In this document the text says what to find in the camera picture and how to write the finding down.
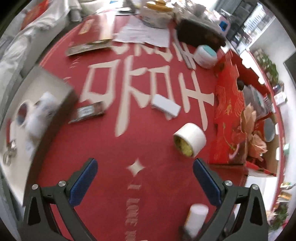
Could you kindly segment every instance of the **blue gripper pad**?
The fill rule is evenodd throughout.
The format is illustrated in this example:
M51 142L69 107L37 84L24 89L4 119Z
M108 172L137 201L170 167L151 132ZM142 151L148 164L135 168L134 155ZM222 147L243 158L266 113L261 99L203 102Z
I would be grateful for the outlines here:
M72 207L81 203L97 172L98 163L92 159L70 190L69 203Z
M193 173L210 201L210 204L219 207L222 203L221 190L198 159L193 162Z

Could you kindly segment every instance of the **red table surface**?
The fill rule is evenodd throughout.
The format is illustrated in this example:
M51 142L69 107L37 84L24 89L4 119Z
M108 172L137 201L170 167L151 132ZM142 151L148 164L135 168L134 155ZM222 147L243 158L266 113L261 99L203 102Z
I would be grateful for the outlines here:
M127 20L128 17L117 17L115 32ZM89 157L95 158L99 165L98 173L82 203L75 208L94 237L98 240L129 240L129 232L136 231L135 240L177 240L178 227L184 224L192 204L203 203L209 206L207 220L215 210L193 174L193 160L181 155L173 144L173 134L185 123L193 122L203 128L198 100L189 98L188 113L185 113L183 107L178 76L183 73L186 88L195 91L192 71L187 69L183 61L178 61L172 37L169 50L173 57L170 61L166 61L160 54L148 54L144 49L141 49L139 56L135 44L127 44L128 50L122 54L113 50L96 50L66 57L65 51L74 31L66 34L40 65L72 85L80 96L90 65L119 59L115 98L103 117L75 124L65 123L61 127L43 162L38 183L42 187L56 185L80 169ZM194 52L193 47L188 48L191 53ZM182 108L177 118L167 120L162 112L152 109L150 104L141 108L134 95L130 95L128 125L116 137L116 121L123 98L124 67L128 58L133 59L133 70L168 66L173 97ZM201 93L214 93L216 77L212 70L197 65L193 74L196 74ZM91 91L105 94L108 75L108 68L96 69ZM131 79L132 87L147 95L151 94L148 70ZM156 79L157 93L168 97L164 74L157 73ZM209 153L215 151L210 148L210 144L215 139L216 130L214 106L205 102L204 106L208 119L205 130L207 144L197 157L208 161ZM133 176L127 167L136 160L145 168ZM230 179L235 185L242 181L243 174L235 169L218 168L216 171L223 180ZM70 239L56 208L54 214L62 233Z

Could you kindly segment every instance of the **small white rectangular box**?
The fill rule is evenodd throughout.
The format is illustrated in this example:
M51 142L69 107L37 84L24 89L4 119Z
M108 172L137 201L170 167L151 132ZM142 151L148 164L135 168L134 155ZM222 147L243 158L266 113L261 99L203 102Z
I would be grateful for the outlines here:
M164 111L173 117L177 117L181 109L181 106L176 104L174 101L171 101L159 94L156 94L153 97L151 104L157 109Z

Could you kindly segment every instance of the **metal screw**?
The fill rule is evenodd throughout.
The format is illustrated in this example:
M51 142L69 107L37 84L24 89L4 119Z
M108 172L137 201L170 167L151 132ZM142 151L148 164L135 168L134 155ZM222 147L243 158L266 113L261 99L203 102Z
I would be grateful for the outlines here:
M253 188L254 190L258 190L258 189L259 189L258 185L256 185L256 184L253 184L253 185L252 185L252 188Z
M65 181L60 181L60 182L59 182L59 186L60 186L60 187L63 187L63 186L65 186L65 185L66 185L66 182L65 182Z
M33 190L36 190L38 188L38 184L34 184L33 186L32 186L32 189Z
M229 186L229 187L232 186L232 181L226 180L224 183L226 186Z

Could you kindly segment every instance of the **red tablecloth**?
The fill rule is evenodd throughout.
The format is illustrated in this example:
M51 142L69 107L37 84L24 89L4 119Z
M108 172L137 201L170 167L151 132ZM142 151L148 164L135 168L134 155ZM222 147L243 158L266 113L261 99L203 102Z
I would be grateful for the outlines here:
M127 20L117 17L115 32ZM169 49L116 43L112 50L66 57L74 31L48 52L41 66L72 85L81 101L101 99L109 107L103 117L62 126L43 162L38 183L49 186L67 180L93 157L99 164L98 173L75 209L95 238L177 240L178 227L184 224L192 204L208 205L209 217L215 210L194 177L192 159L174 147L173 134L185 123L193 122L205 129L207 138L198 157L207 161L209 153L215 151L210 149L215 138L214 106L202 99L214 93L216 78L212 70L199 66L196 71L188 70L178 60L172 39ZM183 95L182 76L189 89L183 88ZM195 76L198 84L194 85ZM162 112L152 109L154 93L173 97L182 106L179 116L167 120ZM202 124L203 105L207 125L205 119ZM144 168L132 173L128 167L135 162ZM217 170L222 179L240 184L241 173ZM63 234L70 238L61 218L54 213Z

